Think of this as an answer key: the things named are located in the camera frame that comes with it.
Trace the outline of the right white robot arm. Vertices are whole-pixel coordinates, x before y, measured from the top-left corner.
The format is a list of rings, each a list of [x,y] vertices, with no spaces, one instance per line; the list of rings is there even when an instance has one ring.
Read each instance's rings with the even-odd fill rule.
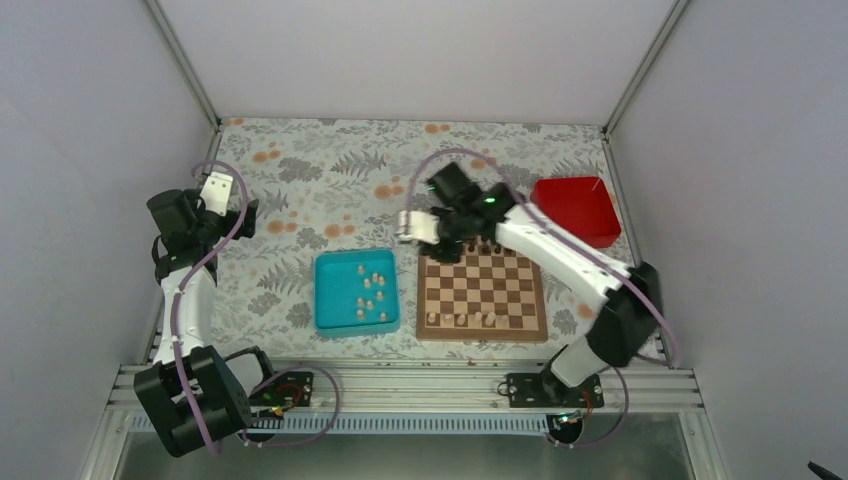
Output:
[[[398,235],[420,253],[460,260],[472,239],[489,240],[529,258],[575,291],[595,314],[588,332],[562,347],[542,370],[541,391],[555,407],[578,397],[580,385],[608,368],[624,368],[662,324],[656,269],[612,259],[557,225],[505,182],[484,190],[455,162],[427,182],[439,205],[406,208]]]

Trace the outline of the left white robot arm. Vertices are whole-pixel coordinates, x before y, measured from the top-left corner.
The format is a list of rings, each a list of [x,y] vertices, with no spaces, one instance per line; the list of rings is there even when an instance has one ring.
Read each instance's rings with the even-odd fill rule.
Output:
[[[230,210],[224,188],[172,189],[146,206],[159,229],[152,255],[165,296],[160,348],[137,373],[133,390],[165,450],[181,457],[246,427],[249,402],[263,405],[278,391],[278,377],[260,366],[240,377],[209,345],[217,287],[216,246],[255,233],[258,203]]]

